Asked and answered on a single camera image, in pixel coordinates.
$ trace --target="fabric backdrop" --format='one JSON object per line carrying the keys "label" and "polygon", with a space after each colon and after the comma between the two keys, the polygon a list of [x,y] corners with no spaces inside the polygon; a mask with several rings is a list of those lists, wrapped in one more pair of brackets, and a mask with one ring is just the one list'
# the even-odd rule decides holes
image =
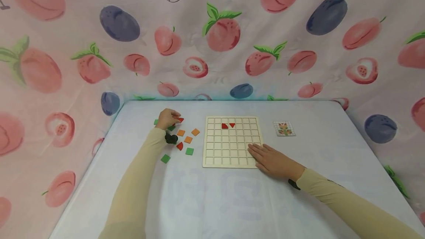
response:
{"label": "fabric backdrop", "polygon": [[425,222],[423,2],[0,0],[0,237],[48,238],[151,99],[335,99]]}

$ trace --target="finger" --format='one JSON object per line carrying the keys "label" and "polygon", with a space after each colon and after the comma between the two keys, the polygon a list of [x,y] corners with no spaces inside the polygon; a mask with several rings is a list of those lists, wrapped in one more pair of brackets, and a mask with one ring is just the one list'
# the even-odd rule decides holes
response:
{"label": "finger", "polygon": [[248,152],[252,155],[252,157],[254,157],[257,161],[262,162],[263,161],[263,156],[261,156],[259,153],[254,152],[254,150],[252,150],[251,148],[248,148]]}
{"label": "finger", "polygon": [[260,171],[262,171],[265,174],[268,174],[270,171],[263,166],[261,163],[256,163],[255,166],[257,166],[258,169],[260,169]]}

